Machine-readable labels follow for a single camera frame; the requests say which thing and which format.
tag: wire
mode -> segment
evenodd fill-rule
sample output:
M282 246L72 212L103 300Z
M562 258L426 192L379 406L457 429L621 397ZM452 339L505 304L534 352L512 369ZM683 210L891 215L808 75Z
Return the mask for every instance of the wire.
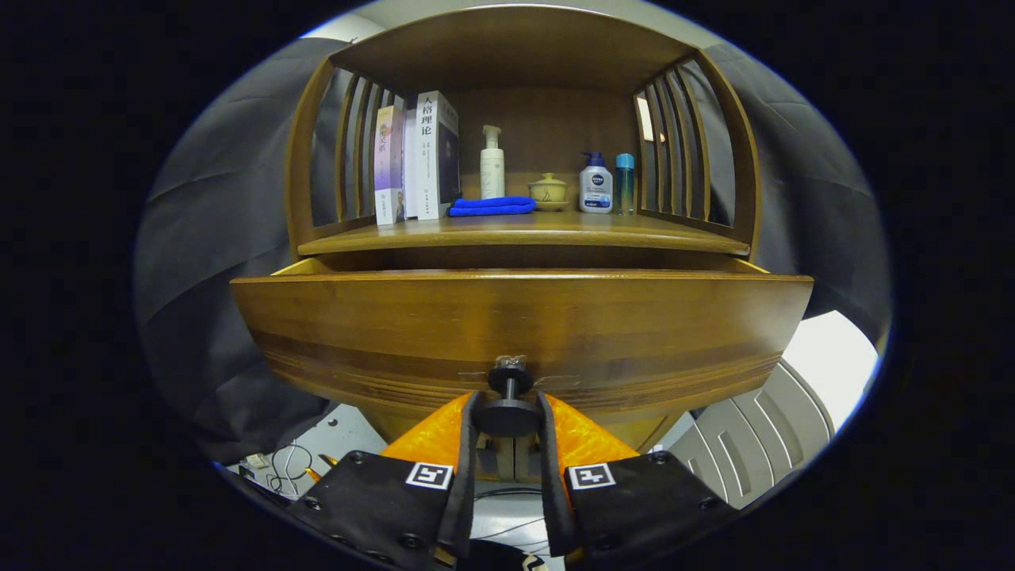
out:
M483 498L493 498L496 496L542 496L543 491L538 488L501 488L499 490L490 490L488 492L481 492L476 494L473 501L482 500Z
M538 542L529 542L528 544L513 544L512 547L513 548L523 548L525 546L538 546L539 544L548 544L548 543L550 543L549 540L540 540Z
M289 457L285 459L285 468L282 469L282 472L285 473L285 478L289 481L289 486L292 487L292 494L296 497L299 497L299 488L296 488L295 483L292 482L292 477L289 476L289 460L292 459L292 453L296 451L295 445L296 441L293 440L292 441L293 448L289 450ZM311 463L312 465L314 463L314 456L311 456Z
M272 452L272 454L271 454L271 470L275 473L275 476L272 476L272 475L269 474L268 478L265 480L265 482L268 484L268 488L271 489L272 492L274 492L276 494L281 494L281 495L286 496L286 497L291 497L291 495L288 494L288 493L286 493L286 492L284 492L284 491L282 491L282 483L284 481L286 481L286 480L288 480L291 483L292 481L299 480L300 478L307 476L306 471L300 471L299 474L297 476L294 476L294 477L293 476L289 476L288 470L285 471L285 477L284 478L280 474L278 474L278 466L275 463L275 457L278 455L279 452L281 452L282 450L288 448L289 446L292 447L293 451L296 448L299 448L303 452L307 452L307 455L310 456L310 460L309 460L309 463L307 465L307 468L312 468L313 463L314 463L314 454L312 454L311 451L308 450L306 446L300 446L298 444L286 444L286 445L282 446L281 448L279 448L278 450L275 450L274 452Z
M544 519L546 519L546 518L545 517L540 517L539 519L533 519L532 521L526 521L525 523L520 523L520 524L518 524L518 525L516 525L514 527L509 527L509 528L504 529L503 531L497 531L496 533L490 533L489 536L483 536L481 538L470 538L470 540L486 540L487 538L493 538L494 536L500 536L501 533L506 533L509 531L513 531L515 529L518 529L519 527L525 527L526 525L529 525L530 523L535 523L537 521L542 521Z

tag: folded towel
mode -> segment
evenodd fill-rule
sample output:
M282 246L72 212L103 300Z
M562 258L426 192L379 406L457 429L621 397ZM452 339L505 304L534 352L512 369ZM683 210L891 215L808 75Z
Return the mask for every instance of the folded towel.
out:
M452 204L453 208L489 208L490 206L525 206L534 202L528 196L501 196L485 200L464 200L459 198Z
M536 209L536 201L529 204L509 204L507 206L489 206L486 208L456 208L448 209L449 216L492 216L495 214L524 214Z

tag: white wall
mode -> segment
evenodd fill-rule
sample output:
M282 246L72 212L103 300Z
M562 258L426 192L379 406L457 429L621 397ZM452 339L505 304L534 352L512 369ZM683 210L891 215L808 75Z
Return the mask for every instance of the white wall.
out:
M783 359L828 411L835 432L856 410L878 364L878 352L841 313L800 323Z
M616 16L666 33L699 48L725 41L707 29L654 4L641 0L556 0L552 2L512 2L506 0L378 0L350 14L339 16L304 38L333 38L348 42L367 38L382 29L395 27L427 16L493 4L549 4L584 8Z
M350 12L308 31L300 38L329 38L331 40L341 40L342 42L351 42L353 40L358 42L384 30L385 28L376 22L359 14Z

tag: book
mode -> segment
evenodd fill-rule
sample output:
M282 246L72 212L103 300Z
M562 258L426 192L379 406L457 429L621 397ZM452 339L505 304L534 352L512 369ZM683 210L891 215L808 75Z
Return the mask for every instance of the book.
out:
M402 131L402 192L405 195L405 217L414 218L418 214L416 196L416 110L405 111L405 129Z
M421 220L448 215L462 196L458 171L458 113L441 91L416 97L416 214Z
M402 193L402 138L405 115L395 105L378 110L374 136L374 210L378 225L405 220Z

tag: wooden shelf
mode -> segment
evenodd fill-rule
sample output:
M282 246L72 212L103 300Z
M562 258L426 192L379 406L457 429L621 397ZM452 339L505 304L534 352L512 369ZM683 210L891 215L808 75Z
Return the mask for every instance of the wooden shelf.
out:
M605 14L530 4L409 22L355 42L332 61L402 95L525 86L631 95L695 50Z
M302 243L299 254L485 244L623 245L734 255L750 249L731 237L649 216L532 212L369 225Z

